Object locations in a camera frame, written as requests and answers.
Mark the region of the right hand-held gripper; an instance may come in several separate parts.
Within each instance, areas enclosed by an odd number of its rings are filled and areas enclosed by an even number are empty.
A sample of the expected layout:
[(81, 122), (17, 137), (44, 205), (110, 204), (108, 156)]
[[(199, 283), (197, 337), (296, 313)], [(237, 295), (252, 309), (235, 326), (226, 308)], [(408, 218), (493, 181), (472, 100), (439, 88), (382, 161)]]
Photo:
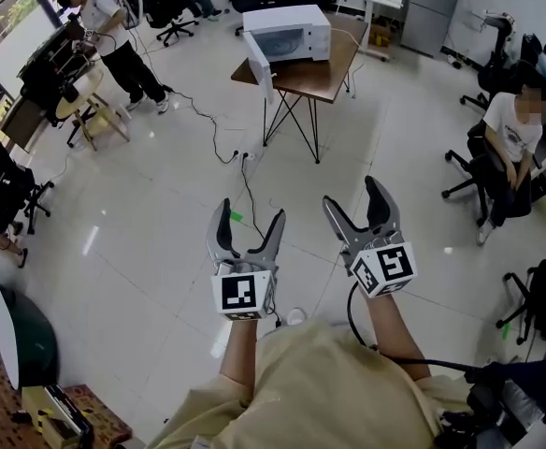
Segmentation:
[(330, 196), (323, 197), (323, 213), (343, 243), (341, 256), (347, 275), (355, 278), (362, 294), (371, 299), (400, 291), (418, 271), (412, 245), (400, 231), (400, 212), (394, 199), (372, 176), (365, 177), (365, 186), (369, 229), (357, 227)]

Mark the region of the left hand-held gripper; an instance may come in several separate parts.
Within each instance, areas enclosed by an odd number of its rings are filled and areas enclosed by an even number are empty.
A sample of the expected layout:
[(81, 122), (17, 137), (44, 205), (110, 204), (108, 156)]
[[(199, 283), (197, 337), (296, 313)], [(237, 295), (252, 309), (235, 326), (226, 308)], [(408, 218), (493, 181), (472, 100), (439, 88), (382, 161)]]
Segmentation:
[(217, 313), (229, 321), (267, 318), (274, 309), (277, 287), (277, 258), (286, 213), (279, 210), (262, 244), (249, 249), (247, 258), (233, 247), (230, 199), (214, 211), (207, 231), (207, 250), (216, 274), (211, 286)]

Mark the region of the white appliance door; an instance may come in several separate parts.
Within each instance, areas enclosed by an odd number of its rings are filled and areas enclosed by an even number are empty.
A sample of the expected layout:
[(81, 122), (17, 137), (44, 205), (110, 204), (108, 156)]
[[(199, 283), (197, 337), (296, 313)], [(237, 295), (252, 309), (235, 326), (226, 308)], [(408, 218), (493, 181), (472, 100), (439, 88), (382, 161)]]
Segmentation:
[(271, 105), (274, 100), (274, 89), (269, 62), (272, 57), (270, 38), (268, 35), (254, 36), (251, 32), (245, 32), (243, 38), (247, 48), (251, 72), (264, 94), (266, 103)]

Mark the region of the person's left forearm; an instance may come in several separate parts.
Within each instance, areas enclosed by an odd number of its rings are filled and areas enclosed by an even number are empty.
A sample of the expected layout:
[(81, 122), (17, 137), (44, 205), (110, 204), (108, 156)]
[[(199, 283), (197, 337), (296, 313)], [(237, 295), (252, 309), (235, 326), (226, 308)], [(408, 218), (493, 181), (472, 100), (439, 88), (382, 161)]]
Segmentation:
[(226, 345), (220, 374), (239, 384), (247, 400), (252, 400), (255, 387), (257, 320), (235, 321)]

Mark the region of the person's right forearm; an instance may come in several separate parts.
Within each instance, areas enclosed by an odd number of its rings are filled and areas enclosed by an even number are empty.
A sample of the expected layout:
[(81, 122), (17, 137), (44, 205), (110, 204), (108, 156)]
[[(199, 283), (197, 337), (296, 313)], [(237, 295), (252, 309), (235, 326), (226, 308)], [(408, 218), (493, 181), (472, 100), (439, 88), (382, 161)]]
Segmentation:
[(366, 301), (377, 347), (382, 355), (398, 364), (413, 381), (431, 376), (426, 364), (415, 364), (424, 356), (411, 336), (394, 299), (374, 297)]

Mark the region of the white microwave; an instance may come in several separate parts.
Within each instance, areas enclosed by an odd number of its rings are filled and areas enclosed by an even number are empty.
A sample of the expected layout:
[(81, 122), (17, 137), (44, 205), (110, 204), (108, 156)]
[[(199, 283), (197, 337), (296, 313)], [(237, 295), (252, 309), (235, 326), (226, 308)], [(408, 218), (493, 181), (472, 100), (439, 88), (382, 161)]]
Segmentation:
[(273, 7), (243, 14), (243, 37), (258, 61), (327, 61), (331, 23), (316, 5)]

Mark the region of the wooden table with black legs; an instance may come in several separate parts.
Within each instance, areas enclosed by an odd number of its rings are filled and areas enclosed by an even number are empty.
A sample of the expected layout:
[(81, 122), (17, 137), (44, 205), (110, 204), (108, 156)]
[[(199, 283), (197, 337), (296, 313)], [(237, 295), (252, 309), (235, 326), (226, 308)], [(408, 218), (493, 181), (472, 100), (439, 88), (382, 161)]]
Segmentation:
[[(352, 62), (359, 51), (359, 44), (366, 30), (362, 21), (348, 17), (328, 16), (331, 23), (331, 52), (326, 62), (296, 60), (270, 65), (274, 100), (263, 103), (262, 146), (267, 147), (284, 121), (292, 119), (316, 164), (321, 163), (318, 105), (332, 105), (340, 89), (355, 88), (350, 75)], [(295, 116), (295, 107), (306, 101), (309, 110), (311, 136)]]

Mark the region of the person's beige shirt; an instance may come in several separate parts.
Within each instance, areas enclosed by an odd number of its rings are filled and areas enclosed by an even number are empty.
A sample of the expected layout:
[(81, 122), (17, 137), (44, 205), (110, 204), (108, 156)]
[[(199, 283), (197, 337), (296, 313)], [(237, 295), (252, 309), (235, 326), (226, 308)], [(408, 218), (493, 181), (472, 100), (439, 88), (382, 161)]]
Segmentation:
[(147, 449), (437, 449), (470, 386), (413, 381), (350, 330), (310, 319), (257, 344), (254, 388), (222, 374), (189, 391)]

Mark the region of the yellow cardboard box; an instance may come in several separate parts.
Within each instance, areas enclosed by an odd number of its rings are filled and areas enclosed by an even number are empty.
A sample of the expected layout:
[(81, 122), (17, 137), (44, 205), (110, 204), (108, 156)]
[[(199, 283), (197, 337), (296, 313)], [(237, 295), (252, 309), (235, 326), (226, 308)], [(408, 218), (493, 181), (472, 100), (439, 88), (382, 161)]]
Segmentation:
[(369, 26), (368, 44), (388, 48), (392, 42), (392, 26), (388, 22), (372, 22)]

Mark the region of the grey cabinet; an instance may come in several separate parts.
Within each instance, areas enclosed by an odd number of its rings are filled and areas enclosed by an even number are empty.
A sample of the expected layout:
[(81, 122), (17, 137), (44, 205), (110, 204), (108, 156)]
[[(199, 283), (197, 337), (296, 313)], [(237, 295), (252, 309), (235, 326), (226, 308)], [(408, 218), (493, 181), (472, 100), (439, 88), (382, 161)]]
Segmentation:
[(435, 58), (440, 54), (458, 0), (409, 0), (401, 45)]

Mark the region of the round wooden stool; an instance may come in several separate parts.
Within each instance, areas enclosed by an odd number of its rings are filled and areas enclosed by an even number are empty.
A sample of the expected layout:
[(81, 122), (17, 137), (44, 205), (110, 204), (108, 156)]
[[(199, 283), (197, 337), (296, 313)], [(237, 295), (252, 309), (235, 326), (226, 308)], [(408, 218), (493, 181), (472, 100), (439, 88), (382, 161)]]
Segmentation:
[(102, 130), (111, 130), (126, 142), (130, 141), (124, 130), (121, 115), (98, 94), (104, 76), (104, 71), (96, 66), (89, 69), (73, 83), (64, 87), (65, 93), (55, 110), (58, 119), (67, 120), (74, 117), (84, 139), (95, 152), (97, 149), (93, 137)]

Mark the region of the black equipment pack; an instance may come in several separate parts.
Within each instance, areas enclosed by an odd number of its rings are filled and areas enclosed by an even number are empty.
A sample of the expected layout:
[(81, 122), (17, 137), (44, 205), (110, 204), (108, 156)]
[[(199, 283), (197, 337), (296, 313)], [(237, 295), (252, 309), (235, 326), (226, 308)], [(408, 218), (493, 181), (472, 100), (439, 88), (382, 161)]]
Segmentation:
[(537, 423), (546, 425), (546, 359), (468, 368), (470, 411), (445, 412), (439, 449), (511, 449)]

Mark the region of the white and green pod seat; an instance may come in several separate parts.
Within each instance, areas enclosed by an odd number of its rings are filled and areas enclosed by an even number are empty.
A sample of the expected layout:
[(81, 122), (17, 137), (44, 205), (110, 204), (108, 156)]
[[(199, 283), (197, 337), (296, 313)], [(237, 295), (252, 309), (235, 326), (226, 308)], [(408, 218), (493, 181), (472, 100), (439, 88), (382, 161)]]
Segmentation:
[(58, 346), (50, 321), (29, 297), (2, 285), (0, 357), (16, 391), (58, 380)]

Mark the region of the black open shelf unit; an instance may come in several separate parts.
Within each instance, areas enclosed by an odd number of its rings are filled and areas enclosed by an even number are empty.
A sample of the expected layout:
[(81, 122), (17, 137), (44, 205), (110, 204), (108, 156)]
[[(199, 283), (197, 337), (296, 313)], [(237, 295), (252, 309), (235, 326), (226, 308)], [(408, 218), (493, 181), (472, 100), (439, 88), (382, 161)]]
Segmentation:
[(62, 121), (56, 109), (64, 87), (93, 64), (96, 49), (84, 36), (78, 20), (66, 23), (34, 51), (18, 74), (22, 81), (20, 95), (35, 103), (52, 126)]

